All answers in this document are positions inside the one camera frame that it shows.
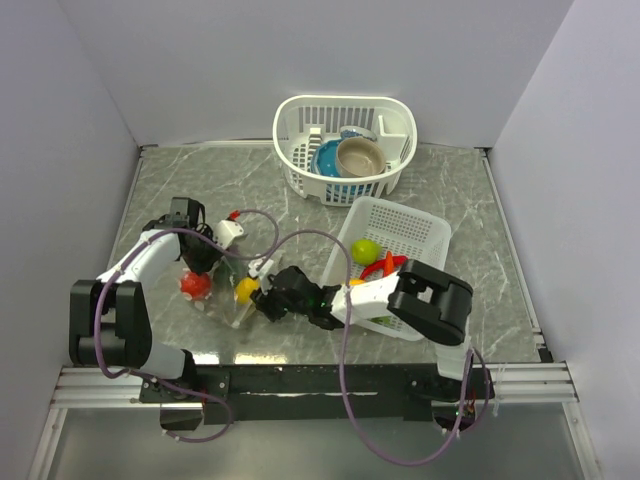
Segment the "fake orange carrot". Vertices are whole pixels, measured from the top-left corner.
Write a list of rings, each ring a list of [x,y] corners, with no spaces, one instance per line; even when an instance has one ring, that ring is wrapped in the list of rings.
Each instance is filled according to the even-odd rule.
[[[395,263],[394,256],[390,251],[386,252],[384,265],[383,265],[383,276],[389,276],[395,271]]]

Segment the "fake yellow pear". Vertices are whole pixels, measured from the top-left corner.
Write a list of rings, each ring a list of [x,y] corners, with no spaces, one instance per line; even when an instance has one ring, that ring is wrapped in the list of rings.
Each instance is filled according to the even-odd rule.
[[[234,299],[239,305],[246,305],[251,301],[251,295],[260,289],[260,281],[255,278],[245,277],[238,282],[234,290]]]

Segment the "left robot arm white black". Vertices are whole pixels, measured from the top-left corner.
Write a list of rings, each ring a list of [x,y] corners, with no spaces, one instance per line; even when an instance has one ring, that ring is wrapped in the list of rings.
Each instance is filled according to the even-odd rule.
[[[94,280],[71,288],[69,356],[76,366],[121,367],[163,379],[178,402],[197,393],[193,355],[153,338],[144,291],[173,262],[183,260],[198,276],[221,259],[200,202],[175,197],[170,210],[148,222],[132,250]]]

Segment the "fake red chili pepper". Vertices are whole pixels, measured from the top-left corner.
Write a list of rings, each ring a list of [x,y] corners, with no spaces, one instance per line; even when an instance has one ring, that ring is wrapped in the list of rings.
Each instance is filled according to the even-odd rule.
[[[407,260],[408,258],[406,256],[403,255],[393,255],[394,256],[394,263],[395,263],[395,269],[401,267]],[[382,276],[383,276],[383,265],[384,265],[384,259],[378,260],[375,263],[367,266],[362,273],[360,274],[359,278],[366,280],[369,276],[373,275],[374,273],[381,271],[382,272]]]

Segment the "fake green apple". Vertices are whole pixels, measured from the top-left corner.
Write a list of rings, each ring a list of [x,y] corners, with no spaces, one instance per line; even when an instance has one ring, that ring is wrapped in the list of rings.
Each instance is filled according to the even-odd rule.
[[[374,264],[378,260],[380,252],[381,246],[367,238],[358,239],[351,245],[351,257],[353,261],[364,267]]]

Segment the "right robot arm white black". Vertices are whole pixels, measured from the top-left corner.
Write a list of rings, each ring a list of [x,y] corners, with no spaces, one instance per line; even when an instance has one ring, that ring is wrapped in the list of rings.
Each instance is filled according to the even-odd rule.
[[[369,322],[380,332],[376,319],[397,319],[435,345],[442,394],[460,398],[473,384],[465,367],[473,288],[461,279],[413,259],[396,273],[350,287],[319,286],[297,266],[277,271],[272,260],[252,261],[249,277],[260,282],[252,302],[272,322],[299,314],[324,330]]]

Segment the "clear zip top bag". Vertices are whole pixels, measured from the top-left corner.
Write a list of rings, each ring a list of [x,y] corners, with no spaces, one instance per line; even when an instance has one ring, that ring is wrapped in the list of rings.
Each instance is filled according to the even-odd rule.
[[[185,300],[197,311],[232,329],[239,329],[254,312],[250,301],[239,305],[234,299],[234,290],[240,280],[246,277],[247,268],[243,261],[223,257],[207,273],[212,280],[211,293],[205,300]]]

